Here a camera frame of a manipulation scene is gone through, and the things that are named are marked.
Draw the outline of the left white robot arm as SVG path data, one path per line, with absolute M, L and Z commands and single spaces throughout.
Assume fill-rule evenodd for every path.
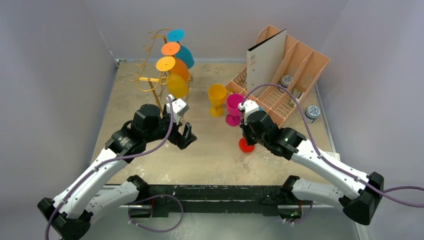
M 164 109 L 154 104 L 142 105 L 132 120 L 112 134 L 96 160 L 69 187 L 37 204 L 47 228 L 55 229 L 64 240 L 79 240 L 93 223 L 115 208 L 151 200 L 154 196 L 149 184 L 138 175 L 130 176 L 108 193 L 99 191 L 135 158 L 149 154 L 148 143 L 170 142 L 183 150 L 196 141 L 190 123 L 183 125 L 183 133 L 179 132 L 181 118 L 188 109 L 182 99 L 166 103 Z

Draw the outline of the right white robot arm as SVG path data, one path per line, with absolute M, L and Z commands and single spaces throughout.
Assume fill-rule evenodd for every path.
M 300 164 L 335 186 L 335 206 L 354 222 L 368 226 L 382 196 L 384 177 L 374 171 L 356 170 L 321 150 L 311 140 L 290 127 L 280 128 L 263 110 L 255 111 L 241 121 L 240 128 L 248 145 L 259 144 L 277 157 Z

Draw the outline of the yellow wine glass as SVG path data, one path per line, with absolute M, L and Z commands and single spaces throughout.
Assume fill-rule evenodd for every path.
M 227 96 L 226 88 L 221 84 L 212 84 L 207 90 L 207 95 L 211 104 L 209 114 L 216 118 L 220 117 L 224 112 L 223 104 Z
M 156 62 L 157 70 L 159 70 L 158 61 Z M 167 80 L 166 80 L 166 87 L 168 89 L 168 92 L 177 99 L 183 98 L 189 92 L 187 81 L 184 81 L 181 76 L 175 73 L 170 73 L 170 72 L 168 73 Z

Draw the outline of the pink wine glass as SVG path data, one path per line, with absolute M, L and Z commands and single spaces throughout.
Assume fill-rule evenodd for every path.
M 225 122 L 231 127 L 235 127 L 241 122 L 241 112 L 238 109 L 238 105 L 243 99 L 243 95 L 233 93 L 230 94 L 226 100 L 226 109 L 228 114 L 225 117 Z

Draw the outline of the orange wine glass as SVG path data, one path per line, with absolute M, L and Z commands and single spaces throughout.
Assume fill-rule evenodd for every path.
M 186 63 L 182 57 L 177 57 L 183 47 L 177 42 L 167 42 L 161 48 L 161 53 L 164 55 L 157 63 L 160 71 L 168 71 L 172 74 L 177 74 L 187 82 L 190 74 Z

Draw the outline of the red wine glass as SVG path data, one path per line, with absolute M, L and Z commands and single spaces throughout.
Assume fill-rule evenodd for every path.
M 255 149 L 255 145 L 248 145 L 243 137 L 238 141 L 238 147 L 243 153 L 251 153 Z

